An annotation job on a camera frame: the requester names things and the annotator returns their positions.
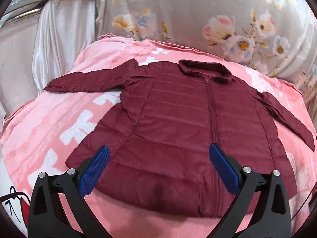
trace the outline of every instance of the jacket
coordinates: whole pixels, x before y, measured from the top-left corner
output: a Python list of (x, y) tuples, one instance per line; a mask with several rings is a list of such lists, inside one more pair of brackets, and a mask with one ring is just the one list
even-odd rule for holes
[[(139, 66), (132, 59), (111, 70), (75, 72), (51, 81), (51, 92), (122, 88), (95, 130), (66, 161), (76, 168), (101, 145), (111, 159), (96, 188), (112, 198), (192, 217), (222, 217), (234, 196), (208, 157), (217, 142), (242, 166), (281, 172), (288, 198), (296, 182), (273, 118), (312, 150), (312, 133), (270, 93), (260, 93), (220, 63), (181, 60)], [(248, 213), (254, 211), (254, 198)]]

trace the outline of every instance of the silver bolt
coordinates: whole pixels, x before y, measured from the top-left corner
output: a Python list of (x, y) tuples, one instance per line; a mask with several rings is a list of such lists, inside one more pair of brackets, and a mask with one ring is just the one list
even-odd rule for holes
[(76, 172), (76, 170), (74, 168), (70, 168), (70, 169), (67, 170), (67, 173), (69, 175), (73, 175), (75, 172)]
[(274, 171), (273, 171), (273, 174), (274, 174), (275, 176), (280, 176), (281, 173), (280, 173), (279, 170), (274, 170)]
[(252, 172), (252, 169), (251, 169), (251, 167), (245, 166), (245, 167), (243, 168), (243, 172), (249, 174), (249, 173)]
[(40, 177), (40, 178), (44, 178), (44, 177), (45, 177), (45, 175), (46, 175), (46, 173), (45, 173), (45, 172), (41, 172), (41, 173), (39, 174), (39, 177)]

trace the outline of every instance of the floral fabric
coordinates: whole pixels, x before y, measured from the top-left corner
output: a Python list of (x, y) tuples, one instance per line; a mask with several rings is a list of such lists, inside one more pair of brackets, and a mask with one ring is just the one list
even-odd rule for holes
[(317, 19), (305, 0), (104, 1), (99, 35), (193, 47), (287, 80), (317, 127)]

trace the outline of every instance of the jacket collar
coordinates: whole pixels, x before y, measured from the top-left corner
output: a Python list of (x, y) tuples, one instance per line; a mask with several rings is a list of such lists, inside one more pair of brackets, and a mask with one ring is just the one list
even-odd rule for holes
[(232, 73), (224, 65), (217, 62), (197, 62), (180, 60), (180, 69), (188, 75), (198, 77), (204, 81), (211, 76), (216, 82), (229, 83), (232, 80)]

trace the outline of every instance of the pink blanket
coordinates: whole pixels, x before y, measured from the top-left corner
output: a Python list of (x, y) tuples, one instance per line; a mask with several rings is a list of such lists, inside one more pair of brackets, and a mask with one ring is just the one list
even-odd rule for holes
[[(83, 50), (70, 72), (111, 69), (132, 58), (135, 58), (139, 65), (162, 60), (178, 62), (180, 59), (222, 63), (232, 74), (258, 91), (273, 94), (313, 133), (314, 137), (316, 136), (302, 95), (294, 85), (276, 78), (268, 78), (250, 68), (226, 62), (192, 48), (152, 40), (137, 42), (108, 34)], [(119, 102), (119, 92), (44, 92), (7, 119), (0, 143), (3, 145), (2, 154), (8, 174), (17, 190), (31, 195), (37, 175), (41, 171), (46, 171), (49, 175), (64, 173), (67, 170), (65, 160), (73, 149), (93, 131), (103, 115)], [(289, 201), (293, 215), (317, 180), (317, 157), (299, 137), (281, 124), (275, 124), (297, 181), (298, 194)], [(204, 238), (219, 221), (150, 212), (118, 202), (96, 190), (86, 196), (85, 200), (114, 238)], [(65, 199), (62, 198), (62, 201), (72, 226), (78, 229)], [(306, 205), (293, 221), (293, 231), (302, 225), (308, 214)], [(245, 217), (240, 229), (247, 226), (250, 217)]]

